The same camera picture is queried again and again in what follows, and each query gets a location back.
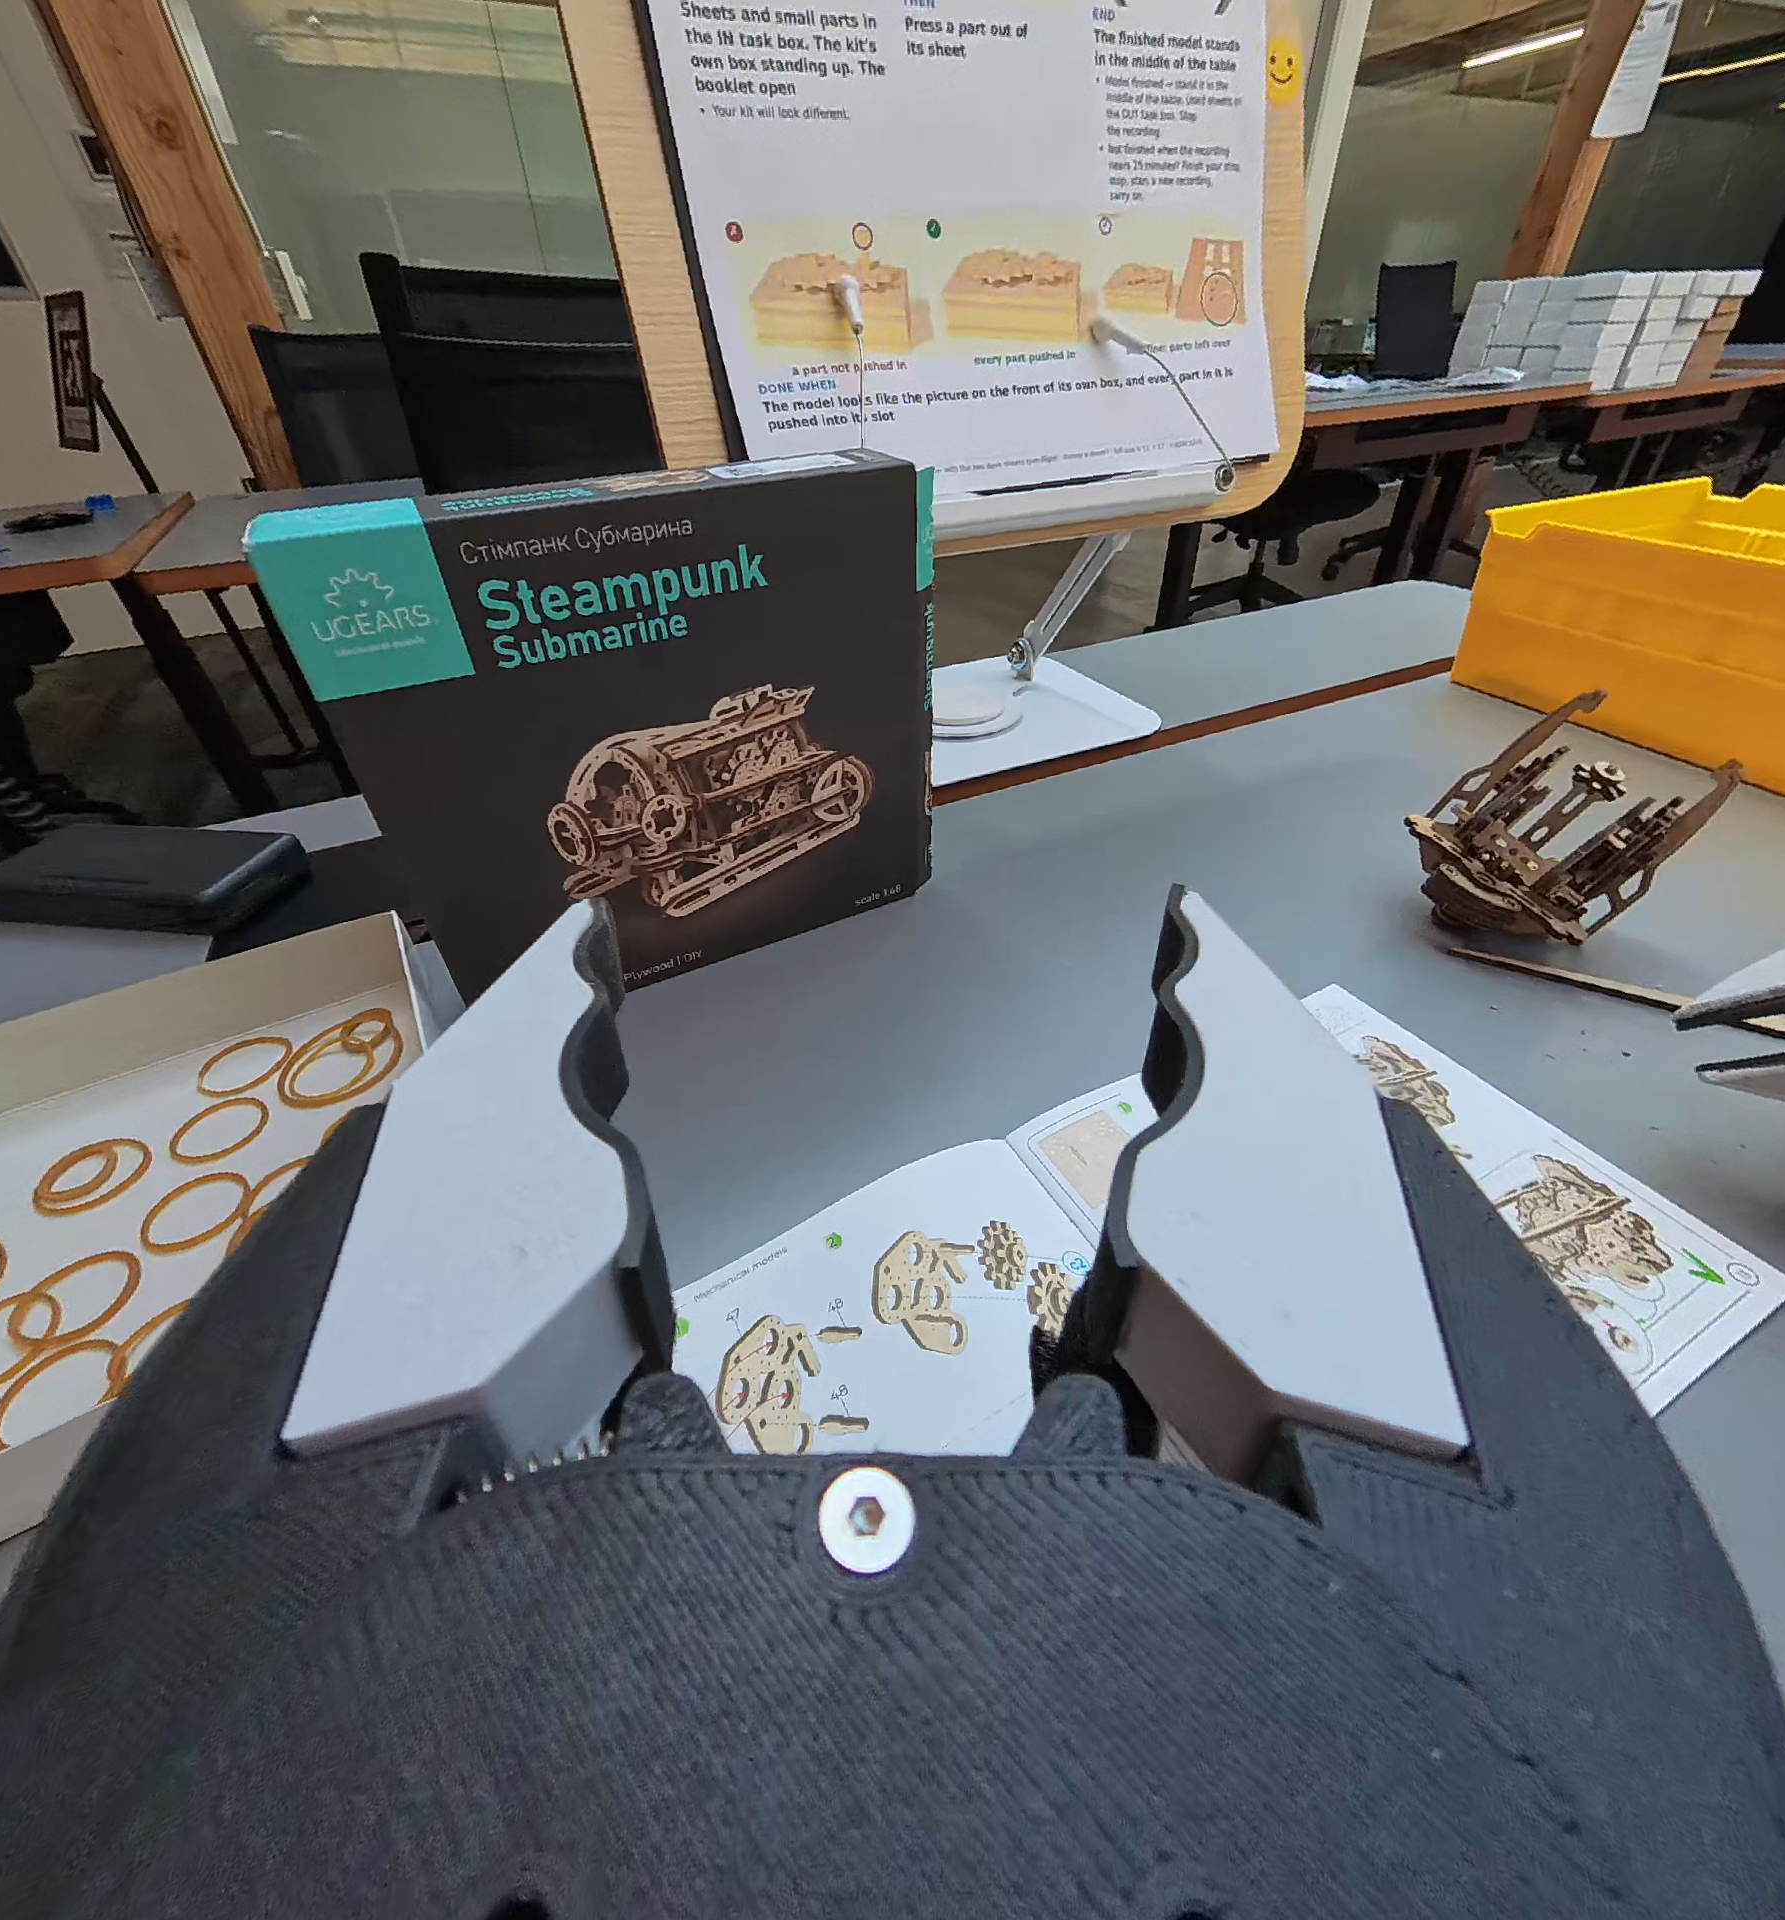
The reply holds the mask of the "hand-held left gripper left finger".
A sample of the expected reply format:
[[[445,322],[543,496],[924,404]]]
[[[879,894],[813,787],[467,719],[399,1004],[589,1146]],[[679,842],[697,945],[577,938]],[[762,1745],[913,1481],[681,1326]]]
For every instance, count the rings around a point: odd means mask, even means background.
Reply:
[[[573,1452],[671,1365],[628,1089],[615,918],[550,924],[385,1100],[280,1437],[329,1452],[463,1416],[496,1460]]]

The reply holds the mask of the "grey office desk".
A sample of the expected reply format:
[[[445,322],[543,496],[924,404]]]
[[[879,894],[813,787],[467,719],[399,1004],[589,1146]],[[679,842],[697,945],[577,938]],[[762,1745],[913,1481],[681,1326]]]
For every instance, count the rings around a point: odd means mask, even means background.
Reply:
[[[1051,659],[1150,706],[1159,730],[1038,766],[949,784],[935,801],[1195,743],[1448,673],[1470,596],[1396,582],[1094,643]]]

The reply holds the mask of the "long background desk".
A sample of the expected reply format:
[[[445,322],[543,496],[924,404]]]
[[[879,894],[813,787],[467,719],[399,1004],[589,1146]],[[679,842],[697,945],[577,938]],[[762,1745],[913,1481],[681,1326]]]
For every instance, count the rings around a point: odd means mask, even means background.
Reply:
[[[1394,469],[1399,492],[1378,545],[1347,541],[1320,569],[1332,582],[1358,550],[1377,550],[1374,586],[1429,578],[1483,503],[1494,466],[1542,435],[1586,457],[1597,491],[1650,482],[1692,466],[1722,428],[1748,428],[1740,487],[1764,479],[1785,449],[1785,345],[1720,354],[1717,371],[1642,390],[1590,390],[1576,380],[1399,395],[1310,395],[1305,469]]]

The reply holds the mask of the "background desk with brown edge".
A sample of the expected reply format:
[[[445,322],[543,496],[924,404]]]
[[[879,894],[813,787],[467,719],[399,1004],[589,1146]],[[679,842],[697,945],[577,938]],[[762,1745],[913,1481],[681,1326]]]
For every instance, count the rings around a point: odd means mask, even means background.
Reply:
[[[228,711],[197,665],[188,643],[176,629],[176,622],[165,611],[165,599],[178,592],[211,592],[223,587],[245,587],[253,596],[255,611],[265,624],[269,645],[278,670],[294,690],[294,704],[303,709],[311,721],[318,748],[301,751],[301,757],[324,757],[339,779],[339,791],[352,797],[359,784],[335,748],[335,740],[324,725],[324,715],[311,698],[303,673],[283,645],[275,614],[255,587],[250,563],[244,555],[244,535],[248,522],[260,512],[296,510],[296,508],[329,508],[349,501],[376,498],[417,498],[423,482],[413,479],[392,479],[389,482],[349,482],[303,487],[291,492],[244,492],[202,498],[187,508],[187,512],[170,525],[165,538],[142,558],[142,567],[113,579],[113,592],[132,618],[142,645],[146,648],[160,679],[172,690],[178,711],[199,736],[211,766],[219,771],[232,797],[242,810],[250,811],[270,804],[264,766],[275,766],[275,757],[258,757],[244,743],[242,731],[228,719]]]
[[[29,757],[15,700],[29,668],[56,659],[66,645],[52,589],[110,586],[137,569],[145,553],[191,506],[188,492],[138,492],[110,508],[33,508],[0,512],[0,820],[25,842],[72,821],[138,827],[126,806],[48,781]]]

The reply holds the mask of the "thin wooden stick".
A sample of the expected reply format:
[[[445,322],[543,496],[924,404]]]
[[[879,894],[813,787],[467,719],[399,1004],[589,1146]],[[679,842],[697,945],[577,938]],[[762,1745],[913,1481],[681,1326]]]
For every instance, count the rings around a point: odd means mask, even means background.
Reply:
[[[1586,972],[1571,972],[1571,969],[1554,967],[1547,962],[1516,959],[1516,955],[1509,955],[1509,953],[1485,950],[1485,948],[1470,948],[1470,945],[1443,945],[1443,953],[1464,959],[1464,962],[1475,962],[1475,963],[1489,967],[1494,972],[1511,972],[1511,973],[1518,973],[1518,975],[1542,978],[1542,982],[1556,983],[1556,985],[1574,985],[1574,988],[1589,992],[1592,995],[1631,1002],[1631,1004],[1638,1004],[1638,1006],[1647,1006],[1652,1010],[1664,1010],[1672,1019],[1686,1006],[1689,1006],[1689,995],[1679,995],[1679,993],[1672,993],[1672,992],[1664,992],[1664,988],[1656,988],[1656,985],[1641,985],[1641,983],[1627,983],[1627,982],[1617,982],[1617,978],[1607,978],[1607,975],[1596,975],[1596,973],[1586,973]],[[1728,1014],[1728,1015],[1720,1015],[1720,1023],[1722,1026],[1742,1029],[1748,1033],[1753,1031],[1758,1035],[1773,1035],[1773,1038],[1785,1040],[1785,1015]]]

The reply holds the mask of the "partly built wooden model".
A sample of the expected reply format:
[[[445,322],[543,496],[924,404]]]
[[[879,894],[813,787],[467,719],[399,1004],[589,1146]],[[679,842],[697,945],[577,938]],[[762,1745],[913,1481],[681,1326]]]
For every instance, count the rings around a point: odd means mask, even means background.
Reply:
[[[1462,777],[1429,815],[1407,817],[1433,924],[1581,945],[1642,899],[1657,867],[1740,787],[1742,766],[1728,760],[1712,770],[1712,789],[1699,801],[1638,799],[1571,851],[1554,855],[1560,830],[1627,791],[1622,770],[1607,760],[1579,760],[1564,797],[1551,797],[1545,779],[1564,757],[1545,749],[1551,734],[1603,700],[1603,690],[1579,691],[1491,764]]]

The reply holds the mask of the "open instruction booklet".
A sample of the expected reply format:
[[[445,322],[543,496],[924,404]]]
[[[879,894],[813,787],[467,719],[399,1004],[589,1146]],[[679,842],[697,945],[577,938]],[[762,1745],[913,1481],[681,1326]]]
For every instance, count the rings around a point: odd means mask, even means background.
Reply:
[[[1305,998],[1422,1112],[1657,1411],[1785,1305],[1711,1231],[1342,985]],[[1153,1119],[1124,1075],[1001,1140],[890,1170],[679,1297],[676,1373],[735,1452],[1002,1452],[1028,1334],[1088,1275],[1109,1173]]]

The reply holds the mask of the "empty yellow plastic bin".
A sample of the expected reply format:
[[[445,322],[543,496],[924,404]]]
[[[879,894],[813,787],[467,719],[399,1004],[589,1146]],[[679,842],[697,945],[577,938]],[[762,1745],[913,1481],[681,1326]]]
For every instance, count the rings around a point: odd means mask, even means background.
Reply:
[[[1785,485],[1703,476],[1498,508],[1453,683],[1785,794]]]

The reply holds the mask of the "black power adapter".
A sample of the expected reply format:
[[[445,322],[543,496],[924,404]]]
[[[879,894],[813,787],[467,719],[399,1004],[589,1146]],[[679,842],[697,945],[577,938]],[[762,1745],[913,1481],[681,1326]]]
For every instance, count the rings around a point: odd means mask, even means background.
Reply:
[[[72,821],[0,861],[0,918],[214,936],[309,876],[294,835]]]

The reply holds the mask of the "black model kit box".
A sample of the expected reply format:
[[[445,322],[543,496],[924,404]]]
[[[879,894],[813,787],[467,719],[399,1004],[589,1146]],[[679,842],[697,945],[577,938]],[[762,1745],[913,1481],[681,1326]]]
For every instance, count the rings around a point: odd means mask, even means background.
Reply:
[[[639,985],[930,879],[930,469],[376,498],[244,548],[467,1002],[575,902]]]

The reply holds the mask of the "white board stand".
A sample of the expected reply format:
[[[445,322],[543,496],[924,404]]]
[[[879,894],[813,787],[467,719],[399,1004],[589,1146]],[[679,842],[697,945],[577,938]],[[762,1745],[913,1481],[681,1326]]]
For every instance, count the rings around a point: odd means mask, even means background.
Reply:
[[[1048,658],[1069,614],[1128,541],[1129,533],[1086,541],[1006,658],[933,670],[933,797],[949,784],[1137,743],[1159,730],[1150,706]]]

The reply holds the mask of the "black office chair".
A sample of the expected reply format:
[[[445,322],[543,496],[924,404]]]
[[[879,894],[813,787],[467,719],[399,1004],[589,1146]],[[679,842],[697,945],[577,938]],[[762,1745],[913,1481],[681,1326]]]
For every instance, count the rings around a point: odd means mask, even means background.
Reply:
[[[1378,266],[1369,378],[1438,380],[1447,376],[1458,330],[1455,271],[1453,259]]]

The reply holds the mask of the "tall black mesh chair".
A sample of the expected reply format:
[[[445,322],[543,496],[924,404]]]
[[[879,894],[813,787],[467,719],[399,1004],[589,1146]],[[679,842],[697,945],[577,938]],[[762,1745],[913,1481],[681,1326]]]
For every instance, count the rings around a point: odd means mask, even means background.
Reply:
[[[661,469],[618,279],[359,266],[425,492]]]

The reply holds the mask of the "wooden display board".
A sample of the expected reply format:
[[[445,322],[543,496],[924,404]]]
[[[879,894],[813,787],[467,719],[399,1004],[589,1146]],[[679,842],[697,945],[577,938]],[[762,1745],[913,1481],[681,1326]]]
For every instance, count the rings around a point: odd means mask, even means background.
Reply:
[[[645,395],[667,469],[743,457],[731,398],[715,371],[707,296],[689,262],[679,165],[670,155],[665,81],[639,5],[558,5],[585,120],[598,196],[639,350]],[[1239,464],[1234,491],[1214,498],[1186,476],[1098,479],[987,503],[938,503],[949,558],[1083,535],[1142,533],[1256,508],[1290,474],[1305,428],[1305,106],[1301,78],[1266,94],[1262,155],[1262,313],[1279,446]]]

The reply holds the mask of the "white instruction sheet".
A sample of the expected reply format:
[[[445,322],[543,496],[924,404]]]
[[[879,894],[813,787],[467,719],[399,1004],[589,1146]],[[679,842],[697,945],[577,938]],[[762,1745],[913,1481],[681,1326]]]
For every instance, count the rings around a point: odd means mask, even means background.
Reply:
[[[750,457],[944,492],[1277,451],[1264,5],[645,5]]]

